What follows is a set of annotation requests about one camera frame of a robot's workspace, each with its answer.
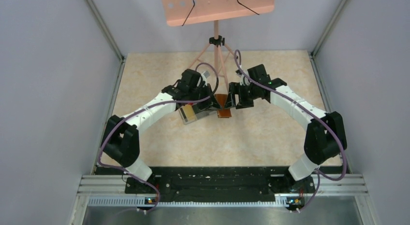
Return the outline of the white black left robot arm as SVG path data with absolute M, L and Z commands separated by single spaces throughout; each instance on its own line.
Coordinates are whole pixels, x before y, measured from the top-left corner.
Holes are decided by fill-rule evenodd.
M 210 102 L 212 89 L 206 77 L 186 69 L 175 84 L 164 87 L 151 101 L 125 115 L 113 115 L 105 127 L 100 153 L 115 160 L 123 171 L 136 176 L 144 193 L 155 187 L 152 170 L 140 157 L 140 135 L 167 114 L 184 105 Z

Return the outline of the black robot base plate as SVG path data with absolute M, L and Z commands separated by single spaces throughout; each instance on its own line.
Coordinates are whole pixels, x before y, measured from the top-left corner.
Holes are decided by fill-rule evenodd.
M 274 203 L 285 197 L 284 204 L 303 205 L 304 197 L 324 189 L 340 167 L 326 167 L 329 177 L 313 173 L 300 181 L 291 181 L 285 166 L 271 167 L 154 167 L 153 176 L 141 183 L 127 173 L 98 167 L 95 174 L 120 176 L 127 195 L 144 195 L 144 203 L 245 204 Z

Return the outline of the brown leather card holder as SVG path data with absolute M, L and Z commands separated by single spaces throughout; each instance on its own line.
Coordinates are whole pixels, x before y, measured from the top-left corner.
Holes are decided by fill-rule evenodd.
M 228 95 L 227 94 L 216 94 L 215 95 L 218 103 L 221 106 L 221 109 L 217 111 L 217 115 L 219 119 L 228 119 L 232 117 L 230 109 L 225 108 L 225 103 L 227 101 Z

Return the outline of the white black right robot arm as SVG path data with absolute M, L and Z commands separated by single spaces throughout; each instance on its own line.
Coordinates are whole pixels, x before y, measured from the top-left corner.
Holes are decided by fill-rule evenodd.
M 248 108 L 254 105 L 254 100 L 263 99 L 283 109 L 306 131 L 304 153 L 289 166 L 283 179 L 287 191 L 297 192 L 303 186 L 303 179 L 318 170 L 325 161 L 338 155 L 342 157 L 342 173 L 337 179 L 344 177 L 347 171 L 347 141 L 343 118 L 338 112 L 326 112 L 313 106 L 282 79 L 271 79 L 262 64 L 245 71 L 238 65 L 236 73 L 241 80 L 230 83 L 226 107 Z

